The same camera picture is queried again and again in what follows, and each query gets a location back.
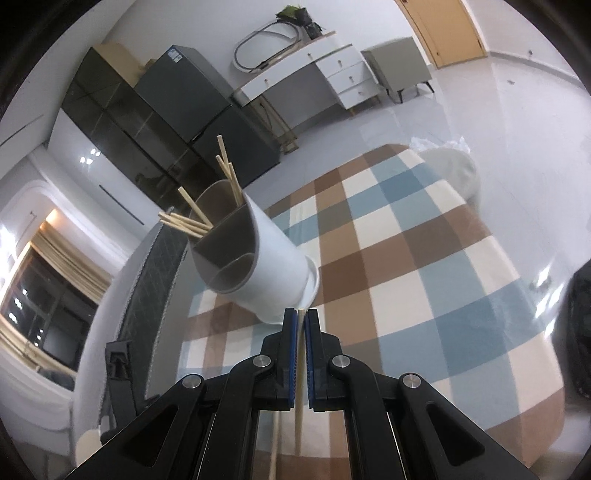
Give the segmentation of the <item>white round stool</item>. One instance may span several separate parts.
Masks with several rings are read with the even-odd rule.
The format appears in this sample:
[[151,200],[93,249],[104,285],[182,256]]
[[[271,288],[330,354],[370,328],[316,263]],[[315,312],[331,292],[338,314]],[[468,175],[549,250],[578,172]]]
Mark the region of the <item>white round stool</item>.
[[101,432],[98,428],[85,431],[75,446],[75,464],[80,466],[102,447]]

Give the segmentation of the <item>wooden chopstick on table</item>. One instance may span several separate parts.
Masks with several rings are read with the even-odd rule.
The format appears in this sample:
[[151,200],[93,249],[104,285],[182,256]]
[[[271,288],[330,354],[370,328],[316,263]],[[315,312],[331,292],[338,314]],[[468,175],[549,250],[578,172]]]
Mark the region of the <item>wooden chopstick on table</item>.
[[279,450],[280,412],[273,412],[273,430],[271,431],[269,480],[276,480],[277,451]]

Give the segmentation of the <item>grey quilted bed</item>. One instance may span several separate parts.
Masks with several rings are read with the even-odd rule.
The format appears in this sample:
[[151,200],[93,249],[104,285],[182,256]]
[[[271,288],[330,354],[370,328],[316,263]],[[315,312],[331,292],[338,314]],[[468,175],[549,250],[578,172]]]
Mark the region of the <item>grey quilted bed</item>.
[[137,402],[164,394],[177,381],[197,283],[187,236],[161,224],[154,226],[111,282],[96,310],[75,380],[74,439],[98,428],[106,415],[108,343],[130,342]]

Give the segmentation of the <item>dark window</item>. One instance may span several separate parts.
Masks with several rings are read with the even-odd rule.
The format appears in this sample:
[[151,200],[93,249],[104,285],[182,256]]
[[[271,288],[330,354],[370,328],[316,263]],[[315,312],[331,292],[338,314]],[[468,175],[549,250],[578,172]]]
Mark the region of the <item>dark window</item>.
[[76,371],[97,304],[35,250],[24,256],[1,314],[34,348]]

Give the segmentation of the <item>white divided utensil holder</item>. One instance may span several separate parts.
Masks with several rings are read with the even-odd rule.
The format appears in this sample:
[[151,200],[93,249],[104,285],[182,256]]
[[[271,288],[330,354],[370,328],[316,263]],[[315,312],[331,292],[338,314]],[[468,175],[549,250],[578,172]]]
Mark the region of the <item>white divided utensil holder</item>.
[[308,309],[320,289],[315,261],[298,250],[249,196],[238,206],[228,180],[197,198],[213,223],[192,240],[191,253],[205,286],[260,321],[280,323],[287,308]]

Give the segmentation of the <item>beige curtain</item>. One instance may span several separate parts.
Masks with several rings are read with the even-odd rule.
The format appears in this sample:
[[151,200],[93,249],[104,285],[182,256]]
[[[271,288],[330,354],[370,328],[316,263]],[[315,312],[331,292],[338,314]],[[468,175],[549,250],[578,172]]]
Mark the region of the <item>beige curtain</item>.
[[44,222],[32,237],[31,247],[82,294],[99,304],[112,277]]

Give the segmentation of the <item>wooden chopstick in holder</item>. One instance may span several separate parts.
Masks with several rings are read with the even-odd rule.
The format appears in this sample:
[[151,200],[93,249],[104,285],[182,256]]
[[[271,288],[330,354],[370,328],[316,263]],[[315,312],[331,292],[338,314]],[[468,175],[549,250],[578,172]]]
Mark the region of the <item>wooden chopstick in holder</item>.
[[228,159],[228,153],[226,152],[223,137],[221,135],[218,135],[216,138],[219,152],[221,153],[216,157],[216,159],[224,175],[226,176],[226,178],[228,178],[232,190],[232,195],[235,198],[236,205],[240,206],[243,203],[245,203],[245,201],[243,200],[242,187],[238,183],[238,177],[235,174],[235,168],[233,168],[231,162]]
[[187,229],[187,230],[192,230],[194,232],[197,232],[197,234],[205,234],[205,233],[208,233],[209,231],[211,231],[211,226],[209,226],[205,223],[184,217],[182,215],[166,214],[164,212],[159,212],[158,217],[162,222],[167,222],[169,224],[174,224],[179,227],[183,227],[184,229]]
[[204,211],[198,207],[197,202],[191,198],[190,194],[188,194],[188,192],[183,187],[179,187],[177,191],[183,197],[185,202],[190,206],[191,210],[197,215],[200,221],[204,223],[207,228],[211,228],[213,226],[211,220],[209,220],[204,214]]
[[228,182],[230,184],[231,187],[231,191],[232,191],[232,196],[233,198],[235,198],[235,203],[236,205],[240,205],[242,203],[242,200],[240,200],[239,194],[238,194],[238,187],[235,184],[235,180],[233,179],[229,167],[228,167],[228,163],[226,163],[221,155],[216,155],[215,159],[218,163],[219,168],[221,168],[222,173],[225,175],[226,179],[228,179]]

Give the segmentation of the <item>white plastic bag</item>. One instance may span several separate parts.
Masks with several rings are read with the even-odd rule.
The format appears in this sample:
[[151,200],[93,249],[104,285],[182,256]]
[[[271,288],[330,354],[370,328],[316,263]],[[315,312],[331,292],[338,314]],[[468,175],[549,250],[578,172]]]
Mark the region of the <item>white plastic bag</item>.
[[463,137],[438,145],[413,137],[410,148],[463,197],[474,210],[480,207],[481,180],[477,165]]

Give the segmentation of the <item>black glass cabinet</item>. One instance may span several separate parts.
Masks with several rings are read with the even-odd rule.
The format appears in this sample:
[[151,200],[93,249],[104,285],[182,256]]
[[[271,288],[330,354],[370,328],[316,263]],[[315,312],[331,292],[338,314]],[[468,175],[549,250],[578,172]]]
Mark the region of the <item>black glass cabinet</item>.
[[217,180],[211,166],[93,48],[76,71],[62,109],[135,187],[163,209],[187,210],[178,189],[197,198]]

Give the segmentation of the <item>dark grey refrigerator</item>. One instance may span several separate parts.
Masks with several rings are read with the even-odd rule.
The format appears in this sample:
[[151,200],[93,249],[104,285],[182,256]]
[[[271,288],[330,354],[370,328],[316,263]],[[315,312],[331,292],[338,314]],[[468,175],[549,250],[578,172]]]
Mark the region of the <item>dark grey refrigerator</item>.
[[169,47],[135,91],[216,175],[218,137],[242,186],[280,163],[280,144],[252,109],[232,99],[228,82],[193,48]]

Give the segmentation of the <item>grey nightstand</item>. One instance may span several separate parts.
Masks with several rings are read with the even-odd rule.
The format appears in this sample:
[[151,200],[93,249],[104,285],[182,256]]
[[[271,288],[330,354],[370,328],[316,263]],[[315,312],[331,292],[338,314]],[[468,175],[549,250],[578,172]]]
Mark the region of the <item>grey nightstand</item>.
[[419,84],[435,93],[431,72],[412,37],[380,43],[363,50],[362,55],[391,99],[396,93],[403,103],[403,93],[412,87],[418,89]]

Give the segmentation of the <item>oval vanity mirror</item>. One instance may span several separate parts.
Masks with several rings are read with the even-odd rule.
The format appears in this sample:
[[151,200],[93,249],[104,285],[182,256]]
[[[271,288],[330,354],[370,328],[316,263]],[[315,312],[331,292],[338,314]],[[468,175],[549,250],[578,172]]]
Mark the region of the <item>oval vanity mirror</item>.
[[243,73],[263,70],[302,39],[301,27],[284,20],[273,20],[238,41],[232,53],[232,65]]

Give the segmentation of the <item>potted plant on desk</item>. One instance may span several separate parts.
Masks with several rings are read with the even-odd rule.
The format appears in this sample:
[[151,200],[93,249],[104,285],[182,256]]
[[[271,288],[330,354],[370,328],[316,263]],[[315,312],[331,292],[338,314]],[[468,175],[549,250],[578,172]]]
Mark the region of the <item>potted plant on desk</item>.
[[276,18],[301,27],[311,40],[315,40],[315,38],[322,35],[322,27],[311,19],[311,15],[305,7],[287,5],[283,10],[276,13]]

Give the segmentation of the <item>yellow wooden door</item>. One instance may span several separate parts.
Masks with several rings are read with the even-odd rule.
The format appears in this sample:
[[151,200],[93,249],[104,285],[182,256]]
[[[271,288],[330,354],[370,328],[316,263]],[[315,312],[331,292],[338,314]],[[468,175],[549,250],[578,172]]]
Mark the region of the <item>yellow wooden door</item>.
[[398,5],[437,68],[486,56],[463,1],[401,0]]

